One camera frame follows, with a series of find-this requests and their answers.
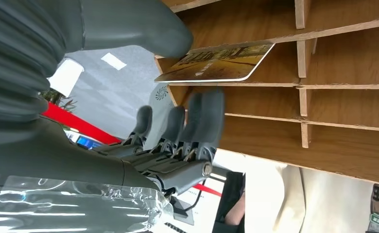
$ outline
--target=person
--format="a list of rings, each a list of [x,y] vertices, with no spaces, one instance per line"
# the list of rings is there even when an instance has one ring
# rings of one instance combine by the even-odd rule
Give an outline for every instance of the person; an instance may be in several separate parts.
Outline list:
[[[245,175],[228,172],[212,233],[244,233]]]

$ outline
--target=black cloth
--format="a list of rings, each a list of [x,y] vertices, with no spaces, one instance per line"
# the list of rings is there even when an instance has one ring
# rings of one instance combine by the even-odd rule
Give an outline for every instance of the black cloth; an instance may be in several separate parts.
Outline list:
[[[225,216],[238,202],[245,188],[245,176],[241,172],[228,172],[218,206],[212,233],[244,233],[244,219],[238,226],[225,224]]]

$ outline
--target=booklet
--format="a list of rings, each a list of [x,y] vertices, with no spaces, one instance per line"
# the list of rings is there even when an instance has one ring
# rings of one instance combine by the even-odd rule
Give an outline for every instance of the booklet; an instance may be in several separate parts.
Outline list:
[[[188,54],[159,83],[239,82],[250,77],[274,44]]]

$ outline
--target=person's hand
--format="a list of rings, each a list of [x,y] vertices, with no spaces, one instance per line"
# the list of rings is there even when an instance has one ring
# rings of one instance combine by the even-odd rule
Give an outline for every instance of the person's hand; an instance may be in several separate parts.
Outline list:
[[[245,191],[242,193],[240,199],[231,208],[228,214],[225,216],[225,223],[227,225],[238,226],[245,214]]]

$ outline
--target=ceiling light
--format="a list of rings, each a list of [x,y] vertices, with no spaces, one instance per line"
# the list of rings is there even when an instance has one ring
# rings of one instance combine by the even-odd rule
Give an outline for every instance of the ceiling light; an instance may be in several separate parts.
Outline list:
[[[108,64],[110,64],[113,68],[117,69],[117,70],[120,70],[122,68],[124,68],[126,66],[126,64],[124,62],[122,62],[120,59],[118,59],[116,56],[112,55],[110,52],[105,54],[105,56],[103,56],[101,58],[101,60],[107,62]]]

